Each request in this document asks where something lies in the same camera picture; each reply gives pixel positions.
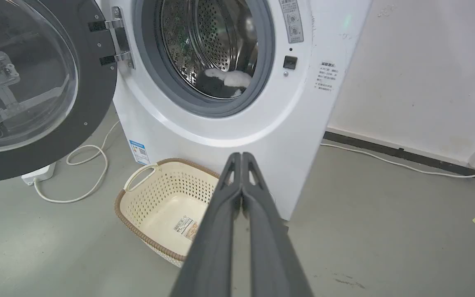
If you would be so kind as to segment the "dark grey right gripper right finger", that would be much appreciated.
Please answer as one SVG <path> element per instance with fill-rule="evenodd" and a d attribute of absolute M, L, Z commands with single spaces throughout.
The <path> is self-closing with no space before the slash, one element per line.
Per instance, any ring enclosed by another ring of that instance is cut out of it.
<path fill-rule="evenodd" d="M 249 220 L 251 297 L 314 297 L 256 158 L 242 154 L 243 212 Z"/>

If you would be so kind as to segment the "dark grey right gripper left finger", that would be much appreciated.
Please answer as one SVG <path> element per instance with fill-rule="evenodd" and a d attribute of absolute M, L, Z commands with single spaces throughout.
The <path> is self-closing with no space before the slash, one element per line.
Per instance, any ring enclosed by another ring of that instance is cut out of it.
<path fill-rule="evenodd" d="M 241 160 L 239 152 L 229 156 L 170 297 L 231 297 L 234 222 L 242 199 Z"/>

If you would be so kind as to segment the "white front-load washing machine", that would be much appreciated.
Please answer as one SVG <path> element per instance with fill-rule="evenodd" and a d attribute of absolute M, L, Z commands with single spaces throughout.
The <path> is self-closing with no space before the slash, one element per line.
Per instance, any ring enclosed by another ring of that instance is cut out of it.
<path fill-rule="evenodd" d="M 133 158 L 221 173 L 250 152 L 289 221 L 373 2 L 100 0 L 127 39 L 113 103 Z M 252 81 L 239 97 L 209 97 L 195 84 L 211 68 Z"/>

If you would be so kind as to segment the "round black washing machine door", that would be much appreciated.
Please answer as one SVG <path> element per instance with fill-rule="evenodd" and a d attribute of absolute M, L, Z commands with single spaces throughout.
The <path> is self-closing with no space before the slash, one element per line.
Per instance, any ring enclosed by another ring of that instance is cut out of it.
<path fill-rule="evenodd" d="M 113 38 L 100 0 L 0 0 L 0 181 L 84 143 L 111 105 Z"/>

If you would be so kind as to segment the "cream perforated laundry basket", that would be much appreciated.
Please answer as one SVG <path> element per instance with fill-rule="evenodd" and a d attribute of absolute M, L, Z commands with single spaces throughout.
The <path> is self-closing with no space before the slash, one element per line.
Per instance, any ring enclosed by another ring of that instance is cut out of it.
<path fill-rule="evenodd" d="M 115 200 L 115 214 L 151 250 L 180 268 L 218 181 L 219 174 L 189 160 L 160 160 L 132 173 Z"/>

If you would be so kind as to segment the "white and dark clothing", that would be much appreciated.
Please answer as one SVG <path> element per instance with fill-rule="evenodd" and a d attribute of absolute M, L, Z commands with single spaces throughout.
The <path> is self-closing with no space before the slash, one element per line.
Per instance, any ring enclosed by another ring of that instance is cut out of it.
<path fill-rule="evenodd" d="M 198 75 L 197 91 L 216 99 L 230 99 L 241 96 L 252 81 L 252 76 L 239 70 L 222 71 L 206 69 Z"/>

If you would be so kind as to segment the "white power strip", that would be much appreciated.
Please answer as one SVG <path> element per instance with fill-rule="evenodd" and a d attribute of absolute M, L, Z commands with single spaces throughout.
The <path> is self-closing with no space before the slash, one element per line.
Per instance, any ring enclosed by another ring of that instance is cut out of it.
<path fill-rule="evenodd" d="M 49 180 L 54 175 L 55 166 L 56 163 L 49 164 L 36 171 L 21 175 L 21 179 L 28 186 L 34 186 L 35 182 Z"/>

